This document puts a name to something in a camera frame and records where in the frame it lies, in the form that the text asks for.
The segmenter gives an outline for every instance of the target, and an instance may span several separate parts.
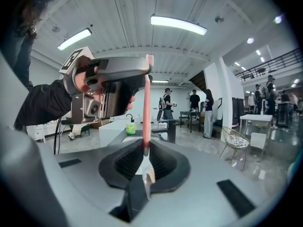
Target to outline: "chair leg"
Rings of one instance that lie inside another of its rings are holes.
[[[227,144],[224,147],[224,150],[222,151],[221,155],[223,154],[223,152],[225,151],[225,148],[227,147]]]

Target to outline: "railing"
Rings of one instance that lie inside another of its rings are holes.
[[[244,82],[265,74],[270,74],[276,70],[301,63],[302,61],[302,53],[300,49],[297,48],[263,64],[247,69],[244,72],[240,72],[235,76],[239,82]]]

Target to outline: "toothbrush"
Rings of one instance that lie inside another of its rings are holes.
[[[146,55],[145,59],[153,66],[153,55]],[[148,75],[145,75],[145,93],[143,108],[143,152],[148,156],[149,144],[151,140],[151,81]]]

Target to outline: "fluorescent light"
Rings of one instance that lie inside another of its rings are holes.
[[[70,46],[73,43],[76,43],[77,41],[90,36],[91,35],[91,30],[89,28],[86,28],[84,30],[82,30],[81,32],[77,33],[76,35],[72,36],[71,38],[67,39],[66,41],[64,41],[61,45],[59,45],[57,48],[62,51],[65,48],[67,48],[68,46]]]
[[[247,43],[248,43],[248,44],[254,43],[254,38],[248,38]]]
[[[181,28],[191,32],[195,32],[199,35],[205,35],[207,32],[207,29],[200,25],[172,17],[152,16],[151,24]]]
[[[274,22],[276,24],[280,24],[282,22],[282,16],[280,15],[280,16],[275,17]]]
[[[152,83],[168,83],[167,80],[152,80]]]

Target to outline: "floor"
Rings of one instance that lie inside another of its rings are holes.
[[[299,140],[296,135],[297,127],[298,123],[293,122],[287,130],[271,130],[270,141],[262,159],[260,159],[261,151],[259,149],[249,147],[243,171],[244,151],[239,151],[236,154],[236,160],[233,160],[230,166],[237,168],[244,175],[252,179],[267,192],[269,197],[274,194],[279,194],[287,186],[288,167],[294,162],[294,159],[299,154]],[[219,157],[225,147],[225,143],[216,138],[203,138],[203,133],[199,132],[196,128],[197,126],[193,126],[193,131],[190,133],[186,126],[182,126],[182,128],[177,126],[176,144],[194,148],[198,151],[204,151]],[[248,126],[248,138],[250,138],[252,132],[258,132],[258,129],[254,126]],[[68,139],[68,133],[64,133],[60,140],[60,154],[99,147],[99,133],[96,129],[90,130],[90,136],[88,133],[83,133],[81,138],[77,137],[73,141]],[[54,137],[46,138],[46,143],[51,148],[53,148],[53,141]],[[230,158],[232,153],[233,150],[227,147],[224,154],[221,156],[222,160]]]

